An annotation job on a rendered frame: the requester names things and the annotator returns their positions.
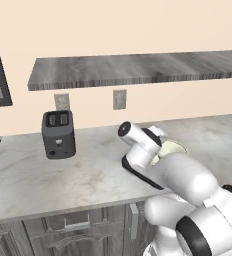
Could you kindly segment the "dark grey toaster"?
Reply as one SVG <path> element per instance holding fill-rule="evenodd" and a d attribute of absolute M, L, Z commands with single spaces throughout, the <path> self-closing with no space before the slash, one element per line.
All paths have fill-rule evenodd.
<path fill-rule="evenodd" d="M 41 131 L 48 159 L 67 159 L 76 154 L 73 115 L 70 110 L 45 112 Z"/>

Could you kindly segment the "grey wooden cabinet door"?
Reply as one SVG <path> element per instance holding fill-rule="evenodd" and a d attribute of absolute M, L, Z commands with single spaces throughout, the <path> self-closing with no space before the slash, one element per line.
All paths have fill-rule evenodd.
<path fill-rule="evenodd" d="M 0 256 L 35 256 L 22 221 L 0 224 Z"/>
<path fill-rule="evenodd" d="M 156 235 L 156 227 L 149 224 L 144 216 L 144 202 L 135 202 L 139 211 L 137 237 L 131 240 L 131 211 L 130 204 L 125 206 L 123 256 L 143 256 L 146 247 L 153 241 Z"/>

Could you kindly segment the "grey wall outlet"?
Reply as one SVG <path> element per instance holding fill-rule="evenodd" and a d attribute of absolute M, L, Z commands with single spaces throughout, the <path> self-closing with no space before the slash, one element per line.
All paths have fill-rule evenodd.
<path fill-rule="evenodd" d="M 126 108 L 127 90 L 113 91 L 113 109 L 122 110 Z"/>
<path fill-rule="evenodd" d="M 55 106 L 57 110 L 69 110 L 70 99 L 68 94 L 55 94 Z"/>

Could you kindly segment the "grey stone wall shelf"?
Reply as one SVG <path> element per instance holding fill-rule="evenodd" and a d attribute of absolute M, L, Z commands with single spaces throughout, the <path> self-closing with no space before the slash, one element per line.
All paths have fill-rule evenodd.
<path fill-rule="evenodd" d="M 38 58 L 30 91 L 232 78 L 232 50 Z"/>

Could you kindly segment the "grey wooden drawer front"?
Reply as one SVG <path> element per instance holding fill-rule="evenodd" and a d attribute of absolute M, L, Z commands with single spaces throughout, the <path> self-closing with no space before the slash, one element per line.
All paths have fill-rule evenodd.
<path fill-rule="evenodd" d="M 74 213 L 88 213 L 90 227 L 66 231 L 64 218 L 72 213 L 24 222 L 35 256 L 122 256 L 125 206 L 111 206 Z"/>

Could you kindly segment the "pale green bowl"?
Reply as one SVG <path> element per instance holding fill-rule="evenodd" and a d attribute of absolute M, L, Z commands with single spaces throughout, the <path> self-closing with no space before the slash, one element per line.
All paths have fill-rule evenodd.
<path fill-rule="evenodd" d="M 174 140 L 166 140 L 163 144 L 159 152 L 153 158 L 151 165 L 156 165 L 162 158 L 164 158 L 168 154 L 174 153 L 183 153 L 187 154 L 188 150 L 179 142 Z"/>

